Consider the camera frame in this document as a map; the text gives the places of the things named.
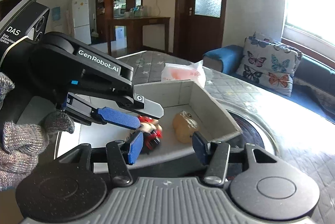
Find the grey gloved hand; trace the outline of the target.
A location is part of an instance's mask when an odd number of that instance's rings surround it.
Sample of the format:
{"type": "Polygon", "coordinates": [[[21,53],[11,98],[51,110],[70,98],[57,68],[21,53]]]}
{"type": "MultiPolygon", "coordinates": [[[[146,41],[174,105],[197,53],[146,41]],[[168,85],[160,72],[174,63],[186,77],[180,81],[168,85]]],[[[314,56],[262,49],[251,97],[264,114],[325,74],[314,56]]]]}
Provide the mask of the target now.
{"type": "Polygon", "coordinates": [[[16,103],[19,97],[6,99],[15,88],[14,83],[1,73],[1,103],[5,114],[23,111],[19,120],[5,118],[1,130],[1,191],[15,188],[37,166],[39,155],[49,145],[49,141],[58,132],[72,134],[75,130],[69,115],[56,110],[52,103],[40,97],[31,98],[25,105],[16,103]]]}

